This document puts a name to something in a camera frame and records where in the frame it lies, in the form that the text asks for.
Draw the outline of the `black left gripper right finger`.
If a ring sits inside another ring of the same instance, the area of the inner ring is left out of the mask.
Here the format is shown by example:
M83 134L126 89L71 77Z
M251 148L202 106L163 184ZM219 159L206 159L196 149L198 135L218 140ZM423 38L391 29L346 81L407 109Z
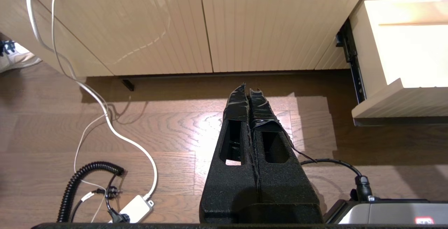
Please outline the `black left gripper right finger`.
M257 201L250 223L322 223L320 200L302 169L286 130L260 90L250 90L250 121Z

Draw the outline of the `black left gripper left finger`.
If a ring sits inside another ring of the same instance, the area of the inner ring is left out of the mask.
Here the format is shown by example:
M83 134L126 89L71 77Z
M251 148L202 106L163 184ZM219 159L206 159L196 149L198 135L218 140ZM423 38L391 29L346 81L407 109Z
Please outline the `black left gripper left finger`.
M238 223L240 210L257 201L255 166L243 83L230 93L223 112L199 205L201 223Z

